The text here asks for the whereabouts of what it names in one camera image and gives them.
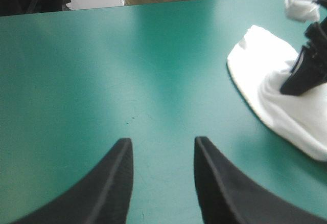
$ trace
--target green tabletop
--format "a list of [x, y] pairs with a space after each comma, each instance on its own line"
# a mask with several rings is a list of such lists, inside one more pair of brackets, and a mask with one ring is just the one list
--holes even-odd
[[226, 58], [251, 25], [297, 50], [284, 0], [199, 0], [0, 18], [0, 223], [82, 178], [118, 138], [134, 149], [128, 224], [202, 223], [195, 136], [260, 185], [327, 218], [327, 165], [267, 129]]

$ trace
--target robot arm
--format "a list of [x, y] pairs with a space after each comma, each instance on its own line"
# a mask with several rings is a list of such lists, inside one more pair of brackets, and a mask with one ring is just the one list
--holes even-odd
[[285, 13], [290, 19], [312, 20], [305, 31], [309, 40], [302, 46], [291, 76], [280, 88], [284, 95], [299, 96], [327, 82], [327, 18], [319, 23], [319, 5], [327, 8], [327, 0], [285, 0]]

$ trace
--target white towel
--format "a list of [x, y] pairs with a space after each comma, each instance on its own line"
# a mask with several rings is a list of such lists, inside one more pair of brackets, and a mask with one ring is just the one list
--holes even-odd
[[265, 125], [312, 158], [327, 161], [327, 84], [298, 97], [279, 92], [297, 55], [287, 42], [252, 26], [227, 64], [239, 91]]

